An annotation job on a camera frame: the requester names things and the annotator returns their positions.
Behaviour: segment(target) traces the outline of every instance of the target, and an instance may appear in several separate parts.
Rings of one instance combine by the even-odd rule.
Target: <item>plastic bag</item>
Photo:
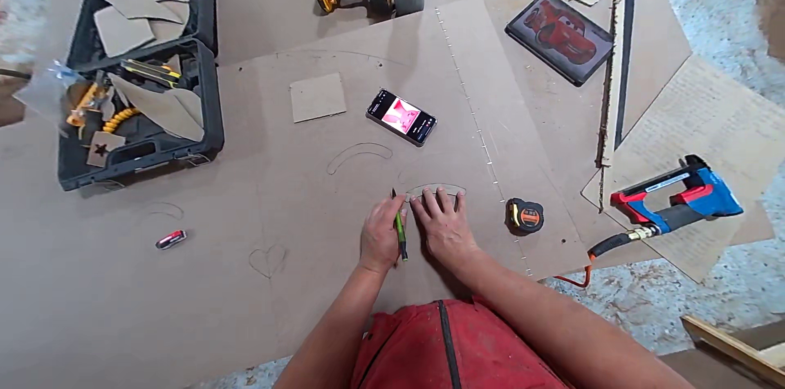
[[[59,61],[53,61],[43,72],[34,74],[33,79],[14,97],[61,129],[65,118],[78,104],[78,94],[84,93],[80,86],[89,83],[78,73]]]

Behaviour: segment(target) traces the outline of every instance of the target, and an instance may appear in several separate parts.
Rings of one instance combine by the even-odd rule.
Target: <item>phone screen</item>
[[[385,89],[368,107],[368,116],[416,145],[422,145],[436,125],[433,116]]]

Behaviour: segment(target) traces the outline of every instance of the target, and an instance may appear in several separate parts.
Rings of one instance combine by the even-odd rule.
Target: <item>open tool case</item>
[[[108,153],[106,166],[94,167],[86,163],[89,148],[79,142],[78,129],[65,127],[60,137],[57,155],[57,177],[63,190],[69,191],[92,183],[106,183],[122,187],[132,182],[132,177],[152,168],[171,162],[201,165],[212,161],[224,146],[224,125],[221,120],[221,102],[218,95],[218,74],[213,53],[200,41],[179,40],[174,44],[161,44],[123,55],[143,63],[165,63],[174,54],[179,55],[182,76],[179,87],[198,94],[202,102],[204,137],[196,143],[189,139],[167,134],[162,127],[143,114],[123,121],[114,133],[126,137],[126,143]],[[162,92],[154,82],[124,72],[119,59],[101,69],[80,72],[87,80],[94,80],[96,72],[121,75],[138,86]],[[114,97],[118,111],[123,107],[119,97]]]
[[[213,56],[218,56],[218,25],[216,24],[215,0],[189,0],[190,17],[185,25],[185,30],[180,37],[195,38],[208,49]],[[93,20],[93,14],[108,6],[104,0],[84,0],[76,30],[71,42],[71,51],[68,54],[67,66],[77,71],[100,69],[116,63],[116,58],[108,58],[103,50],[98,28]]]

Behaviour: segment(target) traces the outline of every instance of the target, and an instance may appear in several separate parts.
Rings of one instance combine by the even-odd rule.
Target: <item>concrete floor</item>
[[[767,55],[756,0],[671,0],[695,53],[785,107],[785,65]],[[765,194],[777,238],[728,248],[710,278],[696,284],[664,260],[595,271],[588,291],[545,283],[621,326],[657,354],[691,345],[678,317],[695,314],[725,329],[785,315],[785,169]],[[196,384],[202,389],[271,387],[288,358]]]

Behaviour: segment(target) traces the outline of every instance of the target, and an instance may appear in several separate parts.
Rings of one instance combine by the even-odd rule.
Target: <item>person's right hand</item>
[[[422,197],[426,203],[416,197],[410,200],[411,209],[426,230],[428,249],[448,269],[460,265],[472,254],[479,252],[480,248],[474,241],[469,223],[466,221],[466,198],[462,192],[457,196],[457,207],[453,205],[450,196],[444,188],[437,188],[437,198],[431,190],[422,190]]]

